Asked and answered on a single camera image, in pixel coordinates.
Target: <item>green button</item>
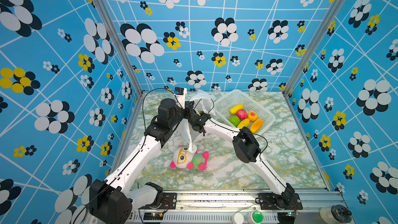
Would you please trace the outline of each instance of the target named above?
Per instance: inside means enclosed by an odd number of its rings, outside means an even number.
[[[252,215],[253,220],[257,223],[261,223],[263,221],[263,214],[260,211],[255,211]]]

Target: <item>white robotic arm link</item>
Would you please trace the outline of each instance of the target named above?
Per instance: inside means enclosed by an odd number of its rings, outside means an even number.
[[[209,114],[199,115],[193,109],[193,102],[185,102],[186,88],[176,87],[174,99],[164,99],[158,108],[158,115],[146,128],[144,137],[126,160],[104,181],[96,180],[90,187],[89,211],[105,223],[124,223],[130,213],[150,205],[157,207],[162,200],[162,187],[147,183],[130,192],[139,173],[160,151],[185,118],[192,129],[203,133],[213,133],[234,145],[236,156],[252,166],[269,185],[275,195],[271,204],[285,209],[289,206],[294,189],[283,180],[266,161],[253,134],[247,127],[233,128],[212,120]]]

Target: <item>blue wall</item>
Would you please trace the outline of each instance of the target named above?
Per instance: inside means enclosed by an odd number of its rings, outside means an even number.
[[[357,223],[398,221],[397,6],[346,0],[289,94]]]
[[[143,90],[279,91],[333,0],[105,1]]]
[[[137,96],[90,1],[0,0],[2,224],[69,223],[112,166]]]

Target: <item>plastic basket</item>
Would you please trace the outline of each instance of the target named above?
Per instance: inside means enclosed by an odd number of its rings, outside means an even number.
[[[250,98],[247,93],[244,93],[238,89],[232,90],[216,100],[215,111],[217,117],[220,117],[225,124],[235,127],[228,120],[233,116],[229,110],[238,104],[243,104],[246,112],[255,111],[258,115],[258,118],[261,118],[264,121],[264,124],[256,132],[258,135],[263,134],[275,121],[275,115],[262,107],[260,103]]]

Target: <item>marble surface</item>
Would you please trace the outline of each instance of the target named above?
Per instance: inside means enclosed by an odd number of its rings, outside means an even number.
[[[220,98],[224,92],[211,92]],[[268,140],[268,148],[264,151],[267,161],[279,175],[289,182],[295,189],[324,188],[321,175],[311,157],[300,130],[284,100],[281,92],[246,92],[267,110],[272,112],[276,121],[263,134]],[[186,99],[190,99],[195,92],[188,92]],[[168,92],[151,92],[144,102],[144,114],[147,126],[153,116],[157,115],[159,103],[164,98],[172,97]],[[126,156],[137,146],[144,133],[142,111],[137,120],[130,146]],[[266,142],[258,137],[260,148]],[[266,182],[235,155],[233,145],[224,139],[209,134],[196,143],[198,153],[210,153],[205,171],[198,169],[171,169],[173,151],[183,145],[181,135],[175,132],[162,150],[152,158],[138,176],[132,189],[140,187],[146,182],[153,182],[164,190],[187,189],[268,189]]]

